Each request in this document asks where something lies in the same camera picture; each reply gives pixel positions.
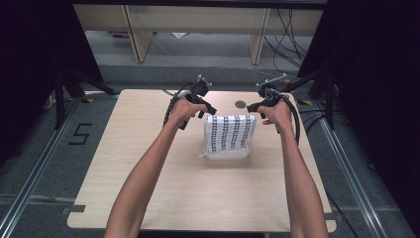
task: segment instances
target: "black curtain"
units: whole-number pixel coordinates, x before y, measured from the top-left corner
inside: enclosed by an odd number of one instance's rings
[[[0,34],[1,166],[42,112],[61,67],[102,76],[69,2],[3,1]]]

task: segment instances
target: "wrist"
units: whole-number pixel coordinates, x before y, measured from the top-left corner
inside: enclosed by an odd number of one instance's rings
[[[170,127],[170,128],[178,128],[179,125],[181,125],[181,118],[175,114],[172,114],[169,116],[169,118],[167,119],[166,124],[164,125],[165,127]]]
[[[275,127],[278,132],[282,133],[293,133],[293,127],[290,122],[277,122],[275,123]]]

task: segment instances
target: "black cable bundle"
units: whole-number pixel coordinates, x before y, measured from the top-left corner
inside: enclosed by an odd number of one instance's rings
[[[166,124],[167,120],[169,119],[169,115],[170,112],[172,111],[172,107],[175,104],[175,102],[178,100],[178,94],[186,87],[186,86],[191,86],[193,83],[192,82],[187,82],[185,83],[175,94],[170,94],[168,93],[166,90],[164,90],[165,93],[169,94],[172,96],[172,98],[170,99],[169,105],[167,106],[166,109],[166,113],[164,114],[164,119],[163,119],[163,126]]]

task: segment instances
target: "gray floor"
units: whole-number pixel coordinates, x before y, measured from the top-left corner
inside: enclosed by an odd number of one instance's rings
[[[176,39],[169,33],[157,33],[145,62],[141,64],[135,63],[129,40],[112,38],[106,32],[87,32],[86,36],[106,83],[115,89],[176,89],[181,83],[194,80],[201,73],[214,83],[214,90],[254,91],[256,82],[281,75],[273,66],[273,53],[266,44],[260,64],[251,64],[246,36],[188,34]],[[307,49],[311,38],[296,40]],[[298,70],[284,59],[277,59],[275,62],[283,70]],[[309,88],[310,83],[296,89],[293,92],[295,98],[310,100],[307,95]],[[91,103],[77,106],[12,237],[103,236],[103,230],[69,228],[66,225],[65,209],[71,207],[77,196],[115,102],[116,99],[94,99]],[[340,109],[340,103],[337,102],[335,107]],[[311,105],[299,105],[298,109],[305,111],[315,108]],[[301,113],[302,120],[313,115],[314,112]],[[340,113],[335,115],[335,120],[336,133],[388,237],[414,237],[380,177],[368,168],[369,159],[352,130],[351,123]],[[69,142],[80,140],[73,136],[79,123],[92,124],[83,127],[81,131],[89,134],[89,138],[85,145],[70,146]],[[51,108],[39,118],[27,140],[21,145],[22,154],[10,158],[0,169],[1,215],[5,215],[13,196],[24,185],[53,133],[53,125],[54,108]],[[373,237],[319,123],[313,126],[308,138],[326,190],[343,210],[359,237]],[[331,202],[330,204],[338,224],[331,237],[354,237],[337,208]],[[288,237],[288,234],[273,233],[270,237]]]

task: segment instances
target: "wooden table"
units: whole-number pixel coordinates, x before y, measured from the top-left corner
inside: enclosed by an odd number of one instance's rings
[[[170,96],[160,90],[124,90],[114,108],[89,171],[68,217],[72,228],[105,228],[127,175],[161,129]],[[261,101],[255,92],[210,91],[205,100],[217,115],[248,114],[235,106]],[[178,131],[149,204],[142,229],[286,232],[280,137],[259,114],[252,152],[243,160],[213,161],[203,154],[204,122],[192,118]],[[300,150],[332,213],[304,130]],[[335,220],[327,220],[330,232]]]

